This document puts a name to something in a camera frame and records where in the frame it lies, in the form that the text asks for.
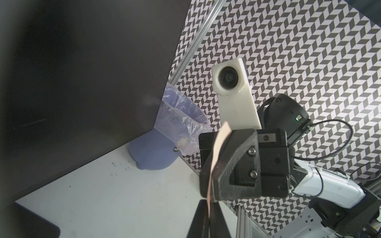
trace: metal frame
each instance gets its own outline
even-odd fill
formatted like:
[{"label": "metal frame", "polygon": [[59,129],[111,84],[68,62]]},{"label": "metal frame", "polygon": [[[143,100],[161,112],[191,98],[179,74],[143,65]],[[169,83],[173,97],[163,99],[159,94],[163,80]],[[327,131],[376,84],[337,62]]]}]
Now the metal frame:
[{"label": "metal frame", "polygon": [[235,238],[265,238],[269,236],[242,206],[237,206],[236,212],[238,220]]},{"label": "metal frame", "polygon": [[217,15],[221,11],[225,2],[226,0],[215,0],[214,4],[212,5],[212,8],[208,12],[208,15],[206,16],[205,20],[202,22],[200,28],[196,32],[195,37],[190,42],[189,47],[185,51],[179,64],[174,70],[171,78],[168,80],[170,84],[176,85],[177,82],[180,80],[180,77],[184,73],[186,67],[191,62],[191,59],[193,58],[194,54],[196,53],[197,49],[202,43],[204,37],[207,35],[209,28],[211,27],[214,20],[217,18]]},{"label": "metal frame", "polygon": [[269,235],[268,238],[318,238],[336,233],[331,228],[324,227],[321,221],[322,219],[318,213],[313,208],[307,206],[300,216],[274,235]]}]

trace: plastic bag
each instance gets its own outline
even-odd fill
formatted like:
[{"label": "plastic bag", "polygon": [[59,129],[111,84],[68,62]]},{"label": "plastic bag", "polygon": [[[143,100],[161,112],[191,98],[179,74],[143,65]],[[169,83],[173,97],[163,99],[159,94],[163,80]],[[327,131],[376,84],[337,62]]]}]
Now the plastic bag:
[{"label": "plastic bag", "polygon": [[173,141],[183,155],[199,152],[199,134],[212,131],[205,113],[169,83],[154,128]]}]

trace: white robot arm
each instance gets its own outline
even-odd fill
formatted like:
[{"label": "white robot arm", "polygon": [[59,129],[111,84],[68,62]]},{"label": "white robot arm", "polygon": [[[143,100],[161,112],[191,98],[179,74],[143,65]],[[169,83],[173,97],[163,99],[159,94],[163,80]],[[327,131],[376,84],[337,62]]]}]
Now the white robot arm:
[{"label": "white robot arm", "polygon": [[[319,193],[322,182],[315,166],[297,159],[295,159],[295,163],[307,170],[308,173],[296,186],[294,192],[308,196]],[[320,169],[324,184],[323,192],[319,198],[331,201],[343,208],[352,208],[365,197],[362,188],[350,180],[348,175],[344,176],[339,172],[323,170],[320,167],[318,169]]]}]

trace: cable connector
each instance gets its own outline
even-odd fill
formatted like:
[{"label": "cable connector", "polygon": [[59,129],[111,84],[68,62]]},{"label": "cable connector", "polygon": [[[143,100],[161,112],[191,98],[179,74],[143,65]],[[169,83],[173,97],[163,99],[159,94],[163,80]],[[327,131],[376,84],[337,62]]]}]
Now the cable connector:
[{"label": "cable connector", "polygon": [[313,131],[313,130],[315,129],[315,127],[314,127],[314,126],[310,126],[310,125],[307,125],[306,127],[307,127],[307,128],[308,128],[308,130],[310,130],[310,131]]}]

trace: black panel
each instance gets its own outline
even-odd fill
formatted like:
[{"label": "black panel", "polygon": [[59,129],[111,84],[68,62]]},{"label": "black panel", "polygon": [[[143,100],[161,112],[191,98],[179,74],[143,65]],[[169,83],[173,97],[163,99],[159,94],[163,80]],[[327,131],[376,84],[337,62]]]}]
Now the black panel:
[{"label": "black panel", "polygon": [[153,128],[189,4],[0,3],[0,206]]},{"label": "black panel", "polygon": [[381,198],[363,188],[365,197],[350,209],[342,208],[333,202],[314,198],[308,204],[322,218],[321,224],[335,230],[340,235],[356,237],[371,222],[381,205]]},{"label": "black panel", "polygon": [[11,203],[0,209],[0,234],[13,238],[58,238],[61,231],[20,204]]},{"label": "black panel", "polygon": [[344,0],[356,8],[364,16],[381,27],[381,1],[380,0]]},{"label": "black panel", "polygon": [[261,129],[257,132],[261,158],[262,196],[285,198],[290,188],[290,161],[286,131],[276,128]]}]

